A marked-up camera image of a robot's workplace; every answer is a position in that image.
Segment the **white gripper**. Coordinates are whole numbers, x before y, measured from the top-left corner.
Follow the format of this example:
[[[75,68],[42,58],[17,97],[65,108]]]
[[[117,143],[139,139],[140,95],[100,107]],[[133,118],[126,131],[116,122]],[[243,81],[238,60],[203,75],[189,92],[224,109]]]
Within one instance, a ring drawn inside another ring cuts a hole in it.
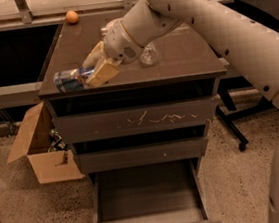
[[[94,71],[86,80],[86,83],[92,87],[102,86],[110,81],[119,74],[120,63],[128,65],[134,62],[144,50],[126,32],[120,18],[109,22],[108,25],[103,41],[98,42],[83,61],[82,67],[94,67]]]

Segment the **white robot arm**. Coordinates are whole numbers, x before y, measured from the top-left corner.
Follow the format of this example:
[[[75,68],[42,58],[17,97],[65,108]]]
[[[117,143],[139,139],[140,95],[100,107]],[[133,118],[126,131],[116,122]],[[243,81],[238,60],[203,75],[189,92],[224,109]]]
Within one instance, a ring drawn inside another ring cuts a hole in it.
[[[115,22],[83,62],[102,85],[157,37],[186,23],[279,110],[279,33],[214,0],[142,0]],[[279,143],[274,152],[268,223],[279,223]]]

